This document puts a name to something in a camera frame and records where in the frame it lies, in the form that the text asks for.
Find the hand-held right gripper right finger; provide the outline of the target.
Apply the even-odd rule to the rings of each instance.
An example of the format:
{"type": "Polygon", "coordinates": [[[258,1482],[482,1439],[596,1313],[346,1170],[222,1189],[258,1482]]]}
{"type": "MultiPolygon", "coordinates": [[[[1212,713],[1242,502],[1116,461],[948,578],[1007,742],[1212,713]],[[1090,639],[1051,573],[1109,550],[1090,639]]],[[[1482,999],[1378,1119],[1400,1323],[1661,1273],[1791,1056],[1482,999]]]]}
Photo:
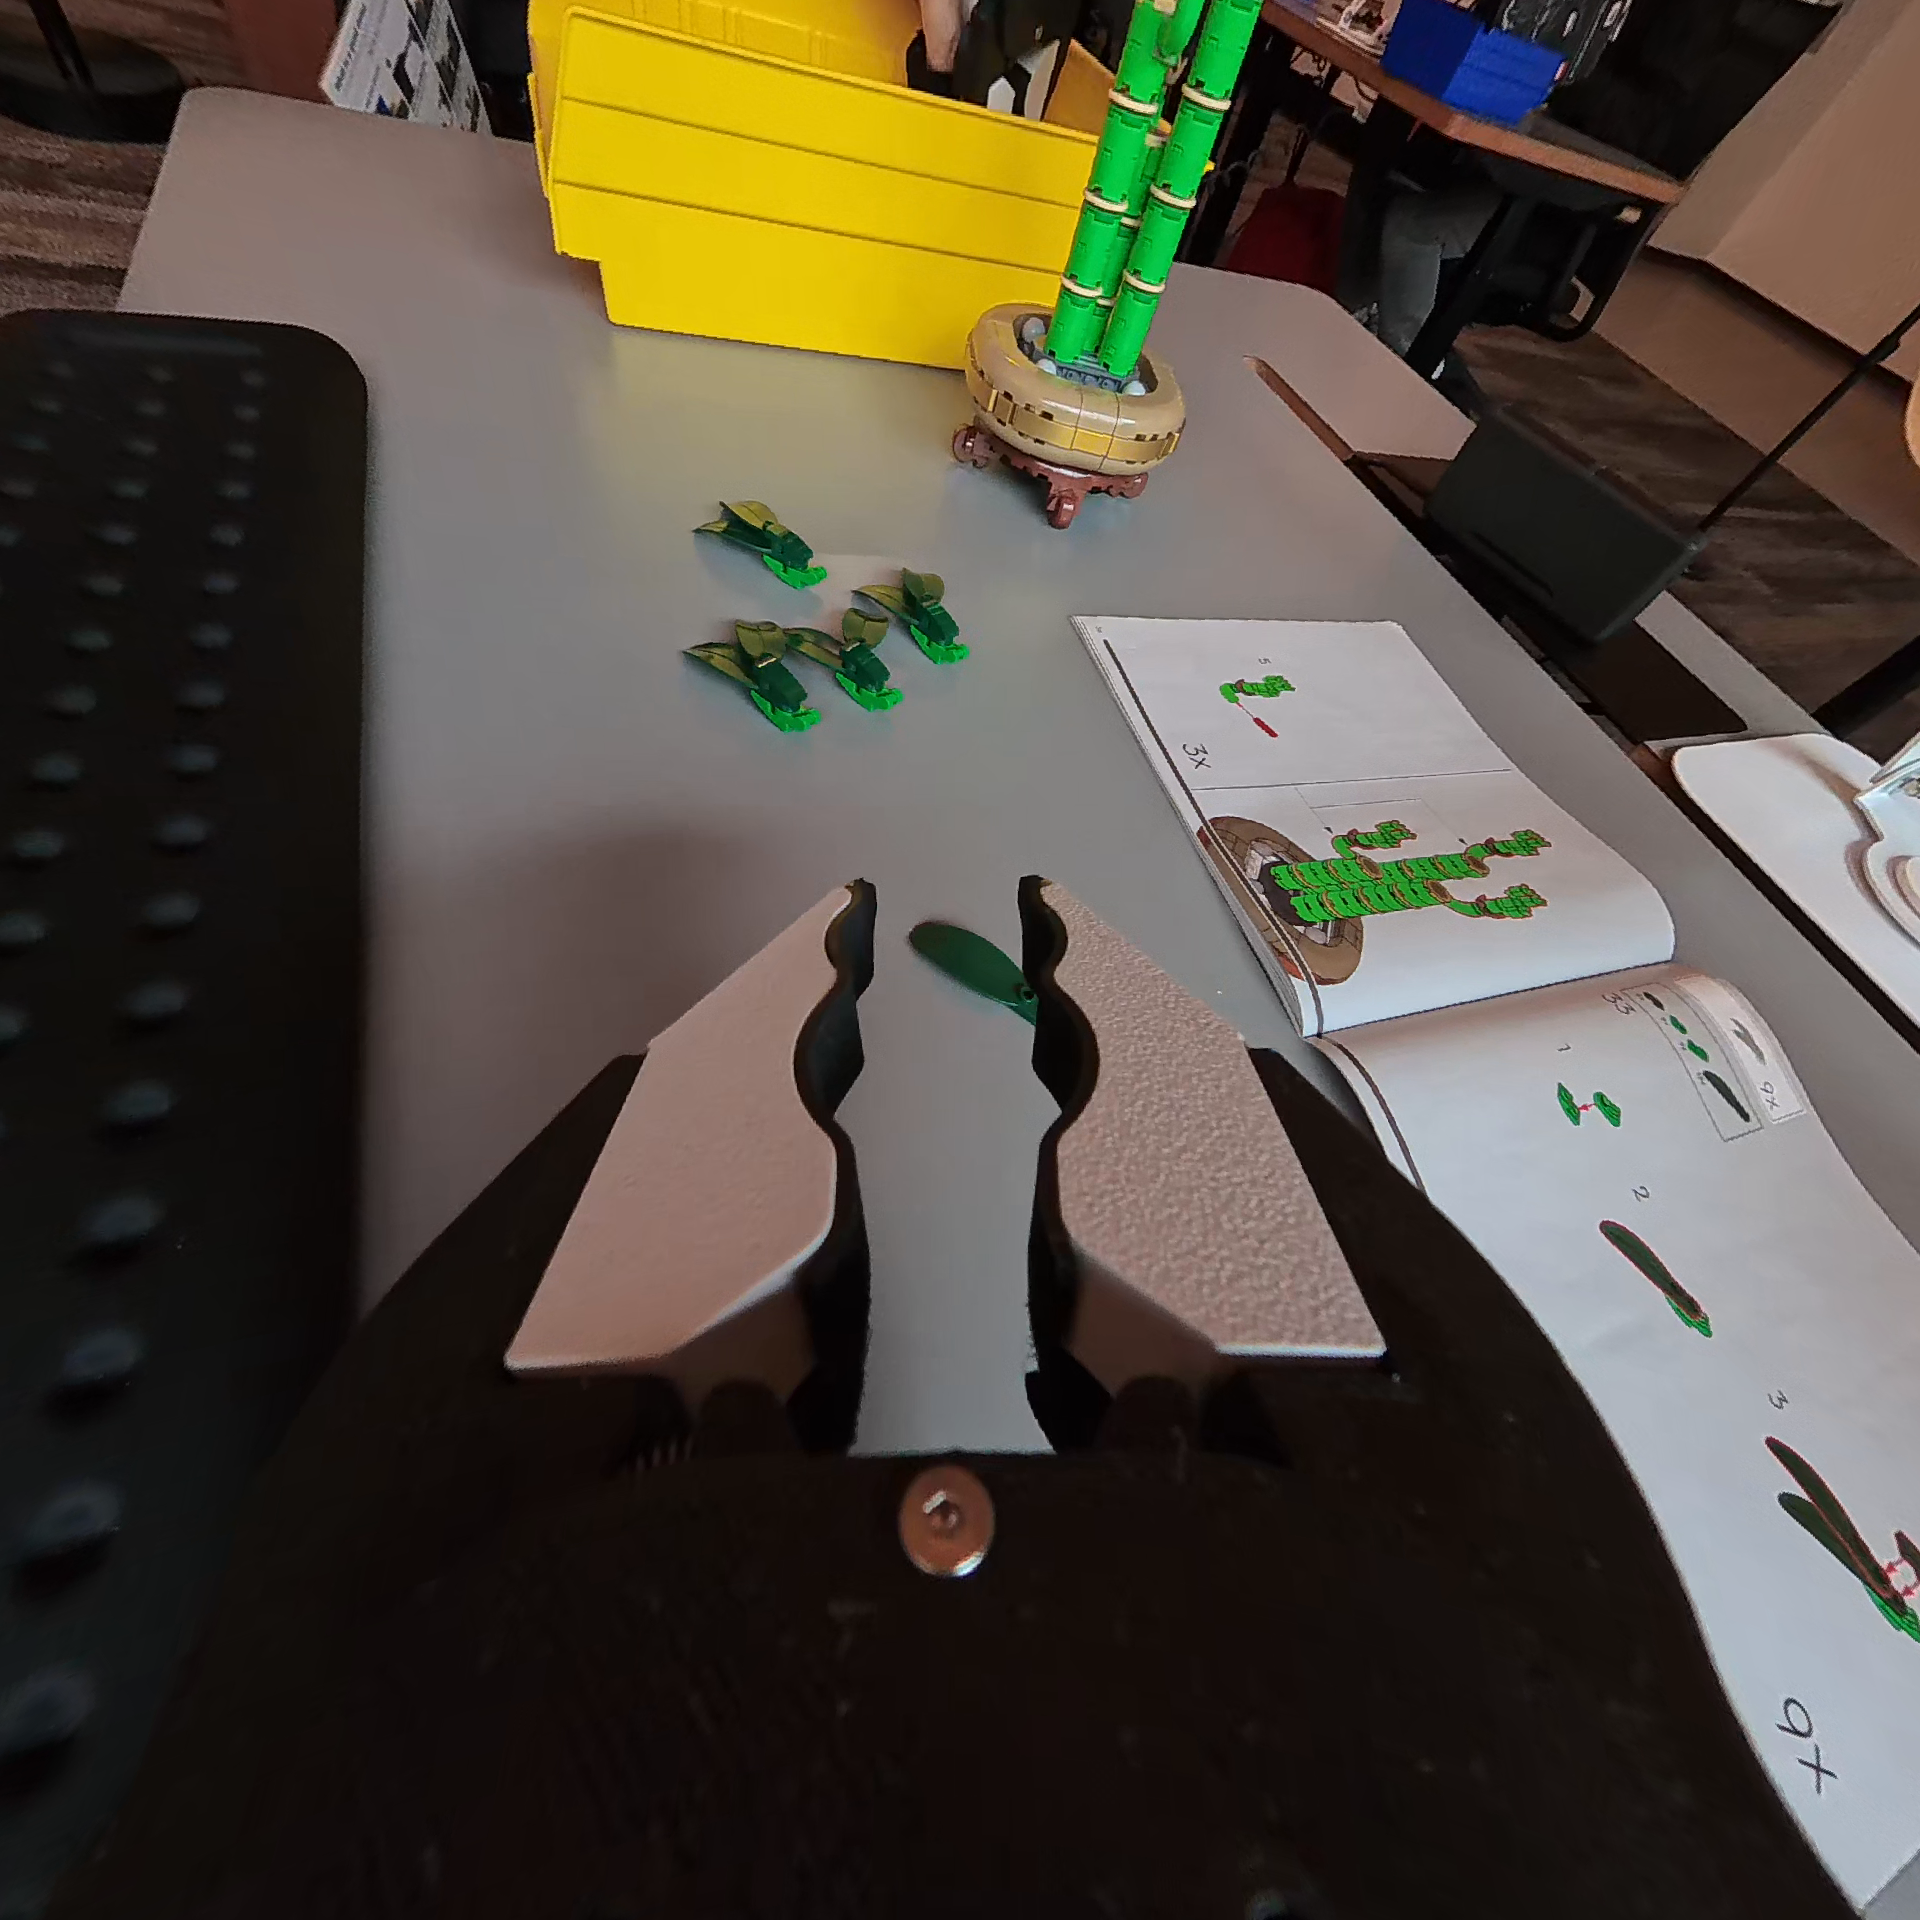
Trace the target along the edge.
{"type": "Polygon", "coordinates": [[[1020,882],[1039,1142],[1027,1397],[1087,1446],[1125,1387],[1203,1400],[1245,1363],[1386,1339],[1242,1033],[1055,880],[1020,882]]]}

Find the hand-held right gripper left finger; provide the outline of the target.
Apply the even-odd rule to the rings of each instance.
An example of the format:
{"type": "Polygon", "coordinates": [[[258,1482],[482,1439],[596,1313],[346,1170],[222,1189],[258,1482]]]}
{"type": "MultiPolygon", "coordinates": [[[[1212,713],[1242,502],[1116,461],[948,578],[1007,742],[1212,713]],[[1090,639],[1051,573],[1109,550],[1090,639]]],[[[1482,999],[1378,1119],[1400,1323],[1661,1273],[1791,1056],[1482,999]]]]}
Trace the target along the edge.
{"type": "Polygon", "coordinates": [[[685,1410],[766,1384],[845,1451],[871,1259],[836,1107],[862,1070],[875,891],[789,922],[644,1049],[504,1353],[517,1375],[653,1375],[685,1410]]]}

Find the single dark green lego leaf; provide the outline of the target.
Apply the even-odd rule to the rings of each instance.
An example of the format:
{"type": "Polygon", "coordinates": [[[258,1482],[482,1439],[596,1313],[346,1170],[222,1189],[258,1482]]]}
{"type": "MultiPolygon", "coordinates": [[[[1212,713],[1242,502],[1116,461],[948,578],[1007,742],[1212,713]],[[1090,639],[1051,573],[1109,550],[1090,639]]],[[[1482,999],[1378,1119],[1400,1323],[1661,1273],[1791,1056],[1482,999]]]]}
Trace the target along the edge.
{"type": "Polygon", "coordinates": [[[996,1002],[1036,1025],[1039,999],[1020,961],[1003,947],[948,921],[920,921],[907,930],[911,950],[942,970],[954,984],[996,1002]]]}

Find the dark green lego leaf assembly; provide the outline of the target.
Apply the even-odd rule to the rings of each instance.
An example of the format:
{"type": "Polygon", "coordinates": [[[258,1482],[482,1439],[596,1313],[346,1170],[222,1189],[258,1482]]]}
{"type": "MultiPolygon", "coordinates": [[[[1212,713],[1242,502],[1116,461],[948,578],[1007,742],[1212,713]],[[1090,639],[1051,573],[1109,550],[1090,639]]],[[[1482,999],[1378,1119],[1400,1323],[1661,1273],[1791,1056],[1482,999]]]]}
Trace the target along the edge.
{"type": "Polygon", "coordinates": [[[749,553],[795,590],[815,586],[827,576],[827,565],[815,562],[811,546],[759,501],[727,501],[695,531],[749,553]]]}
{"type": "Polygon", "coordinates": [[[960,639],[957,623],[943,603],[943,579],[931,571],[900,567],[895,582],[866,582],[855,586],[855,595],[882,607],[887,617],[902,623],[923,654],[936,665],[950,665],[968,657],[968,647],[960,639]]]}
{"type": "Polygon", "coordinates": [[[805,685],[787,666],[789,634],[767,619],[739,619],[730,637],[702,639],[684,654],[749,693],[759,713],[780,731],[798,733],[821,725],[805,685]]]}
{"type": "Polygon", "coordinates": [[[869,713],[887,713],[902,702],[900,685],[892,681],[888,666],[878,654],[887,633],[888,615],[853,606],[844,609],[836,633],[790,626],[784,627],[784,642],[787,651],[826,665],[856,705],[869,713]]]}

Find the open lego instruction booklet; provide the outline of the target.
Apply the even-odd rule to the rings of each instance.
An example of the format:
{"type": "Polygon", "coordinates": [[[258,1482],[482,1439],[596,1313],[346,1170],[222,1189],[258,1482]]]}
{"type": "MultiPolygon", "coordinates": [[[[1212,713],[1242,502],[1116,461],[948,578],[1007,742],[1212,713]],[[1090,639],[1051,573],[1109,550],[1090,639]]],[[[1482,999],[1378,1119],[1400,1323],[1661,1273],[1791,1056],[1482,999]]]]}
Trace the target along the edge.
{"type": "Polygon", "coordinates": [[[1823,1865],[1914,1912],[1918,1263],[1783,1043],[1396,623],[1074,627],[1303,1033],[1571,1359],[1823,1865]]]}

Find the green lego bamboo plant model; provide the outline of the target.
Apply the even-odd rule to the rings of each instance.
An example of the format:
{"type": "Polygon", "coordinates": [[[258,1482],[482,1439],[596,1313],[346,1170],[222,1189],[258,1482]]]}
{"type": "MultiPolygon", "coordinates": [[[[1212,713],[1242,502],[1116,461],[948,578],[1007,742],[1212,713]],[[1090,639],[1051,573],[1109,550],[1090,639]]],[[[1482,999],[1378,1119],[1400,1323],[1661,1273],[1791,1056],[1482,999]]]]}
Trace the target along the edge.
{"type": "Polygon", "coordinates": [[[967,335],[974,421],[950,450],[1086,495],[1138,495],[1178,448],[1183,392],[1146,347],[1262,15],[1260,2],[1138,2],[1051,309],[998,304],[967,335]]]}

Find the black box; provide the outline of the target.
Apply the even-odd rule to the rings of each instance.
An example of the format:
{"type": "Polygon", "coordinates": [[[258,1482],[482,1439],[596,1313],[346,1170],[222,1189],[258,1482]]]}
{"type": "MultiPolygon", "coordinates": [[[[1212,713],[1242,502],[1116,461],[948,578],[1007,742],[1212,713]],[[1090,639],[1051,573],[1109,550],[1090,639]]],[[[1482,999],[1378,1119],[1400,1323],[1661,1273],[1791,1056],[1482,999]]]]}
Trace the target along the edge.
{"type": "Polygon", "coordinates": [[[1424,509],[1586,642],[1632,626],[1709,538],[1511,409],[1477,421],[1424,509]]]}

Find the red bean bag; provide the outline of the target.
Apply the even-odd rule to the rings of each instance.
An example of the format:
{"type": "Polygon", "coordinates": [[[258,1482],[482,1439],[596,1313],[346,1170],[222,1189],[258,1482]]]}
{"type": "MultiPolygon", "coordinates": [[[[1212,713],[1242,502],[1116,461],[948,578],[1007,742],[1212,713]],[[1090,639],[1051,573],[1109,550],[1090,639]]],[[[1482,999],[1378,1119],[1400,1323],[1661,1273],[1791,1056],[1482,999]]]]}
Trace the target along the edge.
{"type": "Polygon", "coordinates": [[[1301,283],[1335,297],[1343,216],[1346,197],[1340,189],[1269,184],[1223,256],[1220,270],[1301,283]]]}

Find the yellow plastic bin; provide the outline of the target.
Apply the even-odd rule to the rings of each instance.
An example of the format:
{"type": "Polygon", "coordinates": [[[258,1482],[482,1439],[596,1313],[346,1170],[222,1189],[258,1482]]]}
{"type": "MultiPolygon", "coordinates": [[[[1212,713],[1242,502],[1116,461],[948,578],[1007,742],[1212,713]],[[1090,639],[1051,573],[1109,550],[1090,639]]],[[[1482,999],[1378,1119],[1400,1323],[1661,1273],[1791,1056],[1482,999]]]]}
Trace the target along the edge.
{"type": "Polygon", "coordinates": [[[981,313],[1048,305],[1112,75],[1043,119],[902,83],[899,2],[532,2],[556,247],[618,325],[960,367],[981,313]]]}

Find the long wooden desk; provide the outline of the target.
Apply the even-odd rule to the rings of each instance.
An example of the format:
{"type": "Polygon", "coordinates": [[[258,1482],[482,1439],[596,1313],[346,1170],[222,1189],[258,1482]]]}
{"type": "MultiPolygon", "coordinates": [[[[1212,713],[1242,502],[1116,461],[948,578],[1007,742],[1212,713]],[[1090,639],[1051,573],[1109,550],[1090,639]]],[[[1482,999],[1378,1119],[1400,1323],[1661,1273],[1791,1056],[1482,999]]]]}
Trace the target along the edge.
{"type": "Polygon", "coordinates": [[[1507,127],[1491,119],[1456,109],[1418,87],[1388,75],[1376,55],[1363,49],[1356,40],[1340,35],[1324,24],[1308,3],[1266,2],[1262,7],[1263,24],[1277,30],[1311,57],[1324,59],[1335,70],[1352,78],[1378,97],[1376,111],[1368,119],[1368,129],[1386,134],[1398,127],[1396,113],[1411,125],[1422,125],[1439,137],[1479,151],[1495,153],[1509,159],[1520,159],[1555,175],[1586,181],[1605,189],[1644,201],[1651,205],[1670,205],[1680,201],[1686,184],[1651,168],[1629,155],[1606,147],[1581,134],[1542,122],[1536,129],[1507,127]]]}

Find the blue storage bin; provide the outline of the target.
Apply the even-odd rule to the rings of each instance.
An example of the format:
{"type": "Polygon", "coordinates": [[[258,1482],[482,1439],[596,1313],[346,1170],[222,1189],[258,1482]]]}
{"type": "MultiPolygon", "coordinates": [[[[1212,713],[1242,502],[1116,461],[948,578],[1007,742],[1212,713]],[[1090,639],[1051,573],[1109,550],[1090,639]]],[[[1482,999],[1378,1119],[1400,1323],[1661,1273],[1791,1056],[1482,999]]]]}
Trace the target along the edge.
{"type": "Polygon", "coordinates": [[[1380,67],[1458,111],[1518,127],[1563,72],[1556,48],[1499,31],[1448,2],[1400,2],[1380,67]]]}

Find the printed paper sheet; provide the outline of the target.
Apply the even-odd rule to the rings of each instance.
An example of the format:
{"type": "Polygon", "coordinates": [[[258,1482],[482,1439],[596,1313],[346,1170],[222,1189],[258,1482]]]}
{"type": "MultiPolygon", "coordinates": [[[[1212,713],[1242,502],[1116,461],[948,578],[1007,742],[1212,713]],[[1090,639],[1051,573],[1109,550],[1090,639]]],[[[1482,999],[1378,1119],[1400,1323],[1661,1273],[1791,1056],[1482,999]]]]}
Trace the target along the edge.
{"type": "Polygon", "coordinates": [[[319,70],[319,93],[350,111],[488,129],[450,2],[346,2],[319,70]]]}

